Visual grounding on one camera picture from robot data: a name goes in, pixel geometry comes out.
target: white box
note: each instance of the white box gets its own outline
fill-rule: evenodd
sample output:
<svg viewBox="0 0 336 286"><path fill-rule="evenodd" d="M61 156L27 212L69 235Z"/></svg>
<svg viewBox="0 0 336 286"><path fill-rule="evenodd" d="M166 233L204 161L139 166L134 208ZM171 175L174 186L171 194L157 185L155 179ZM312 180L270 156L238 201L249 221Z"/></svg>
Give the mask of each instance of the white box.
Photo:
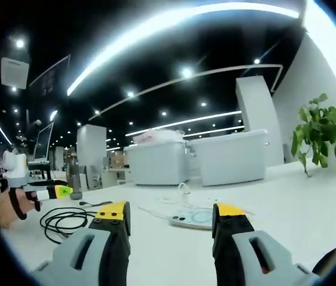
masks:
<svg viewBox="0 0 336 286"><path fill-rule="evenodd" d="M191 141L204 186L263 179L266 130Z"/></svg>
<svg viewBox="0 0 336 286"><path fill-rule="evenodd" d="M179 185L189 179L184 140L144 143L125 151L137 185Z"/></svg>

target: computer monitor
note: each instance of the computer monitor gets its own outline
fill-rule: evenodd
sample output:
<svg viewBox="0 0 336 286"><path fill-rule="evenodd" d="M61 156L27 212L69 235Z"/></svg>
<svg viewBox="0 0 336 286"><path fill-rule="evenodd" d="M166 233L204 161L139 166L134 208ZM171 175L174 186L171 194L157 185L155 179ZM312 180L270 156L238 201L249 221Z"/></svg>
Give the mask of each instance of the computer monitor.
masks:
<svg viewBox="0 0 336 286"><path fill-rule="evenodd" d="M49 144L53 125L54 123L49 124L38 133L34 152L34 161L48 160Z"/></svg>

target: white pillar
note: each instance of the white pillar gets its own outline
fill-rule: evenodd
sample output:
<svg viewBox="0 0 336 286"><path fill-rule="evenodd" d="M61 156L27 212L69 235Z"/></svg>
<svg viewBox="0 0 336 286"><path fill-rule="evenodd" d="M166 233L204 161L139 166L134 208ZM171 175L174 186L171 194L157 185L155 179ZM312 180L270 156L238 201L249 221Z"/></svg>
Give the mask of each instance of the white pillar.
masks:
<svg viewBox="0 0 336 286"><path fill-rule="evenodd" d="M56 147L54 156L55 156L55 168L58 171L62 171L62 167L63 167L63 147Z"/></svg>
<svg viewBox="0 0 336 286"><path fill-rule="evenodd" d="M107 157L107 129L101 126L84 125L77 133L77 155L80 166L96 166L101 169Z"/></svg>
<svg viewBox="0 0 336 286"><path fill-rule="evenodd" d="M268 132L265 150L266 165L284 163L283 146L278 118L271 94L263 76L237 79L236 94L242 111L245 130L266 129Z"/></svg>

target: white table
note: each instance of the white table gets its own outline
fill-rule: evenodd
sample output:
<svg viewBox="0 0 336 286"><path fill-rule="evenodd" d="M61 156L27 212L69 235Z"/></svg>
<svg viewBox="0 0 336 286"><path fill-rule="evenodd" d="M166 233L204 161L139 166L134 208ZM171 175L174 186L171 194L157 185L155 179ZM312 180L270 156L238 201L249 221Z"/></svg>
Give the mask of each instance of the white table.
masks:
<svg viewBox="0 0 336 286"><path fill-rule="evenodd" d="M336 171L309 169L312 178L306 177L300 163L291 163L270 168L263 181L211 188L191 182L190 202L211 207L218 200L254 212L248 217L256 230L265 230L289 249L294 263L312 269L336 247ZM176 188L126 184L85 193L83 199L92 203L130 202L128 285L216 285L210 231L175 228L137 208L169 216L180 206L161 201L180 201ZM3 231L26 268L34 269L52 257L57 245L45 238L39 218L63 206L78 206L78 202L69 198L48 201L40 213L29 213L27 220Z"/></svg>

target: white wall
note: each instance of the white wall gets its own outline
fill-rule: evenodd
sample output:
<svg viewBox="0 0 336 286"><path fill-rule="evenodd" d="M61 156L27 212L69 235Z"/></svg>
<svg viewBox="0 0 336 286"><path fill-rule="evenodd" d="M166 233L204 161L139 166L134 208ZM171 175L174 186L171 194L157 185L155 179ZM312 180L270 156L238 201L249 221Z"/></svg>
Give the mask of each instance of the white wall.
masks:
<svg viewBox="0 0 336 286"><path fill-rule="evenodd" d="M288 150L286 162L295 160L290 149L293 131L301 123L299 108L322 93L326 93L329 100L321 106L336 107L336 78L319 48L305 34L292 65L273 95L282 141Z"/></svg>
<svg viewBox="0 0 336 286"><path fill-rule="evenodd" d="M263 76L237 79L236 94L245 130L266 129L265 160L267 166L284 163L282 138L271 93Z"/></svg>
<svg viewBox="0 0 336 286"><path fill-rule="evenodd" d="M101 167L107 156L107 129L95 125L84 125L77 133L77 156L80 166Z"/></svg>
<svg viewBox="0 0 336 286"><path fill-rule="evenodd" d="M55 156L55 168L58 171L62 171L62 167L63 167L63 147L56 147L54 156Z"/></svg>

